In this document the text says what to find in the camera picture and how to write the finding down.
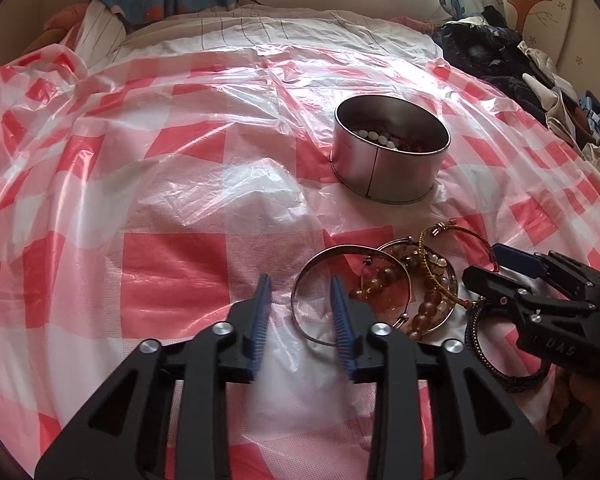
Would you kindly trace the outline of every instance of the mattress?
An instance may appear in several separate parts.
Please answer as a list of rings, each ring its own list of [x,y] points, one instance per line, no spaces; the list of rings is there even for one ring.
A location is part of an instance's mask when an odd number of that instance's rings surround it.
[[[228,391],[234,478],[363,479],[374,388],[316,358],[290,321],[311,256],[453,218],[491,243],[600,269],[599,174],[428,37],[352,12],[262,6],[129,35],[116,20],[93,4],[75,51],[52,45],[0,68],[0,438],[29,472],[142,339],[194,336],[266,272],[262,369]],[[448,128],[420,202],[370,202],[334,176],[334,109],[361,93],[415,102]],[[432,247],[456,271],[488,263],[472,238]],[[456,306],[426,341],[463,333]],[[494,324],[481,342],[500,369],[526,374],[538,360],[515,339]],[[553,377],[516,396],[539,431]]]

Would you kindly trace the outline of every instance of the braided bracelet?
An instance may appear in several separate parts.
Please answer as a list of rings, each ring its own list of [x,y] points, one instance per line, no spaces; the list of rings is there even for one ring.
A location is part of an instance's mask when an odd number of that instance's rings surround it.
[[[503,317],[513,321],[509,311],[502,308],[494,308],[490,304],[477,303],[467,314],[468,320],[466,329],[464,330],[464,342],[505,390],[511,393],[520,393],[531,390],[544,381],[551,368],[549,361],[542,359],[538,371],[531,375],[509,376],[493,366],[484,355],[484,352],[482,352],[480,342],[478,341],[478,322],[488,317]]]
[[[433,287],[437,291],[439,291],[443,296],[445,296],[446,298],[449,298],[450,300],[452,300],[455,303],[461,304],[462,306],[464,306],[467,309],[473,308],[477,305],[476,301],[462,300],[461,298],[458,298],[457,294],[454,294],[452,291],[448,290],[448,288],[445,288],[438,282],[435,274],[433,272],[431,272],[431,268],[429,267],[429,261],[427,261],[427,257],[426,257],[427,251],[426,251],[426,248],[424,245],[424,239],[427,236],[427,234],[431,234],[431,236],[436,237],[440,233],[447,231],[447,230],[462,231],[463,233],[467,233],[468,235],[478,238],[478,240],[480,240],[481,243],[484,245],[484,247],[487,249],[489,259],[491,260],[491,263],[493,264],[493,270],[495,272],[500,272],[500,266],[498,265],[498,262],[496,261],[496,255],[493,253],[493,249],[491,249],[491,245],[486,240],[486,238],[484,238],[483,236],[480,236],[478,233],[476,233],[474,231],[471,231],[471,229],[467,229],[466,227],[456,225],[455,220],[449,220],[447,222],[439,222],[438,224],[434,225],[433,227],[428,227],[428,228],[424,229],[420,233],[420,237],[418,238],[418,252],[420,253],[420,259],[422,261],[422,265],[427,274],[427,279],[430,281],[430,283],[433,285]]]

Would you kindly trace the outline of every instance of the pile of clothes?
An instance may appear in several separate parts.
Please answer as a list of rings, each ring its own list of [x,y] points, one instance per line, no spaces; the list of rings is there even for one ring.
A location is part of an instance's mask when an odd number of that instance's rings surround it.
[[[529,48],[496,9],[430,34],[451,65],[498,88],[600,172],[600,102],[589,91],[579,100],[551,58]]]

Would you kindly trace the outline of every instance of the metal bangle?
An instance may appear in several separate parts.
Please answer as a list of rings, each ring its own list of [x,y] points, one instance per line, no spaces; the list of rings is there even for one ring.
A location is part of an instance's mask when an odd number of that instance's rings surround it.
[[[501,386],[511,393],[531,390],[544,381],[551,369],[551,363],[545,359],[540,361],[538,371],[526,376],[510,376],[502,373],[487,359],[478,341],[478,322],[488,317],[503,317],[512,320],[512,316],[504,309],[495,309],[488,304],[478,303],[468,311],[468,320],[464,329],[464,342],[485,368],[495,377]]]
[[[487,241],[487,239],[484,238],[483,236],[479,235],[478,233],[471,231],[471,229],[456,225],[455,220],[449,220],[448,222],[439,222],[436,225],[434,225],[433,227],[428,227],[428,228],[424,229],[420,233],[420,236],[418,237],[418,252],[420,253],[420,259],[422,260],[422,262],[424,264],[424,269],[425,269],[425,272],[427,273],[427,277],[429,279],[435,281],[436,277],[431,272],[431,269],[429,269],[429,263],[428,263],[425,255],[423,254],[424,253],[424,238],[428,233],[431,233],[431,236],[436,237],[440,233],[447,231],[447,230],[462,231],[463,233],[466,233],[475,238],[478,238],[478,240],[481,241],[481,243],[484,245],[485,249],[487,250],[489,259],[491,260],[491,263],[493,264],[494,272],[500,272],[500,266],[498,265],[496,256],[493,253],[493,249],[491,249],[491,245]],[[453,300],[456,303],[461,304],[466,309],[474,308],[477,305],[476,301],[462,300],[461,298],[458,297],[457,294],[452,294],[449,290],[446,290],[446,288],[444,288],[443,286],[437,285],[436,290],[438,290],[443,296],[449,298],[450,300]]]
[[[413,297],[413,290],[411,288],[411,277],[410,277],[407,269],[404,267],[403,264],[400,263],[400,260],[394,258],[390,254],[383,253],[382,251],[380,251],[378,249],[374,249],[372,247],[365,247],[362,245],[337,245],[335,247],[329,247],[328,249],[325,249],[325,250],[319,252],[313,258],[311,258],[305,264],[305,266],[302,268],[302,270],[300,271],[300,274],[298,274],[298,277],[296,278],[296,282],[294,283],[294,288],[291,291],[291,318],[293,320],[294,326],[296,327],[296,330],[302,337],[304,337],[305,339],[307,339],[313,343],[317,343],[318,345],[332,346],[332,347],[336,346],[335,343],[321,341],[319,339],[316,339],[315,337],[308,335],[307,332],[302,330],[302,328],[300,327],[300,323],[298,321],[298,317],[296,316],[296,293],[298,292],[298,286],[300,284],[300,281],[316,265],[320,264],[324,260],[327,260],[328,258],[333,258],[334,256],[344,256],[344,254],[360,254],[362,256],[371,256],[373,258],[380,258],[382,260],[386,260],[386,261],[394,264],[394,266],[397,267],[398,269],[400,269],[399,272],[402,272],[403,276],[407,278],[407,282],[409,283],[409,299],[407,300],[407,303],[404,305],[404,311],[402,312],[402,314],[400,314],[398,319],[394,322],[394,328],[396,328],[397,326],[400,326],[404,322],[403,318],[404,318],[404,316],[406,316],[407,307],[411,303],[411,298]]]
[[[408,245],[408,246],[413,246],[416,249],[418,248],[418,242],[409,236],[407,238],[399,238],[397,240],[392,240],[391,242],[378,247],[378,250],[384,252],[388,248],[393,247],[393,246],[398,246],[398,245]],[[435,254],[439,258],[443,258],[442,254],[440,254],[437,251],[434,251],[430,247],[427,247],[426,245],[423,245],[423,247],[424,247],[424,250],[427,251],[427,253]],[[456,278],[456,272],[449,260],[446,260],[446,265],[447,265],[446,274],[449,278],[448,290],[457,296],[458,295],[458,279]],[[442,325],[444,325],[446,320],[451,317],[451,314],[453,314],[453,311],[454,311],[454,307],[456,306],[456,302],[454,300],[451,300],[451,301],[453,301],[453,303],[449,305],[449,312],[448,312],[448,314],[446,314],[445,319],[440,321],[440,323],[438,323],[436,326],[429,328],[426,332],[423,332],[423,334],[429,334],[429,333],[433,332],[434,330],[439,329]]]

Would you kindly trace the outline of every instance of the white bedsheet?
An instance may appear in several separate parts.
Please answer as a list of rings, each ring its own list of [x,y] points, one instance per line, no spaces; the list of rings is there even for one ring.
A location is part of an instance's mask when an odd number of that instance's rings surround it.
[[[261,44],[338,48],[398,57],[419,66],[442,57],[429,36],[348,10],[249,5],[172,16],[129,35],[120,25],[100,2],[91,3],[75,49],[91,73],[139,57]]]

